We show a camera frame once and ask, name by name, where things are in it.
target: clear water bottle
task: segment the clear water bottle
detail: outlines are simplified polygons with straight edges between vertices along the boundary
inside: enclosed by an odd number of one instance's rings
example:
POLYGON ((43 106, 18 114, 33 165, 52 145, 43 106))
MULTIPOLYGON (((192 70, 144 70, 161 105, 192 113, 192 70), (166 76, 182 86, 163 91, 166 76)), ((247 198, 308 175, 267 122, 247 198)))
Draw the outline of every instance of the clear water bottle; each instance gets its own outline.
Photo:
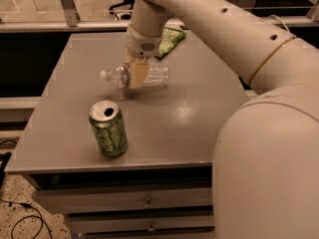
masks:
MULTIPOLYGON (((107 70, 100 72, 101 79, 113 86, 126 88, 130 82, 130 64, 116 64, 107 70)), ((168 67, 166 64, 151 64, 148 76, 144 80, 143 87, 166 86, 168 81, 168 67)))

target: can lid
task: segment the can lid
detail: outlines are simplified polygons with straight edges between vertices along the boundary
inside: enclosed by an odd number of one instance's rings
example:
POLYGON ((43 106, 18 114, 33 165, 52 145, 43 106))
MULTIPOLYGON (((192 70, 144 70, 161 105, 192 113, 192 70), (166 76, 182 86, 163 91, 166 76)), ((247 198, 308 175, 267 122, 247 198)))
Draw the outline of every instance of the can lid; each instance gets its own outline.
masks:
POLYGON ((119 112, 119 107, 112 101, 101 101, 94 104, 90 110, 90 116, 93 120, 109 121, 119 112))

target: table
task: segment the table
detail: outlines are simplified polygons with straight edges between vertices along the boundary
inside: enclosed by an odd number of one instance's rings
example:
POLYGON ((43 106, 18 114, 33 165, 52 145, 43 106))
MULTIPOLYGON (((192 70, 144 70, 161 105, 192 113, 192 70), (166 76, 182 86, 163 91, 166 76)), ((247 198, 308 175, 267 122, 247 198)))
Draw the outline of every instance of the table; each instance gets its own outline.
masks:
POLYGON ((33 199, 86 238, 211 238, 212 155, 248 98, 237 76, 192 32, 161 61, 165 88, 121 90, 100 70, 125 60, 126 33, 73 34, 6 167, 33 199), (129 148, 100 155, 93 104, 116 102, 129 148))

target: soda can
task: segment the soda can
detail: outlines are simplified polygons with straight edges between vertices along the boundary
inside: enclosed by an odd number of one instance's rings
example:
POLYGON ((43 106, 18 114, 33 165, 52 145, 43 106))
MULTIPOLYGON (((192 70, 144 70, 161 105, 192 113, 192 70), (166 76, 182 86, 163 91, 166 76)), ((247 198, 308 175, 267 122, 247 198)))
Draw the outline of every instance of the soda can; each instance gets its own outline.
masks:
POLYGON ((89 117, 98 142, 100 153, 105 157, 118 157, 128 148, 123 115, 119 106, 112 101, 94 104, 89 117))

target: drawer handle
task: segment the drawer handle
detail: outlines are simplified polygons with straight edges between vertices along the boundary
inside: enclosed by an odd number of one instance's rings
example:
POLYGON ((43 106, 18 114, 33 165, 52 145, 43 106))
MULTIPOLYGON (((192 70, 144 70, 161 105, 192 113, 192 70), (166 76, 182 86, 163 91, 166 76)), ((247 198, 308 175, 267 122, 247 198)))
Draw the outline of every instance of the drawer handle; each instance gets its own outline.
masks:
POLYGON ((153 227, 153 225, 151 224, 150 227, 148 228, 149 232, 154 232, 156 231, 156 229, 153 227))
POLYGON ((144 208, 152 208, 153 204, 151 203, 151 201, 149 199, 147 199, 147 203, 144 205, 144 208))

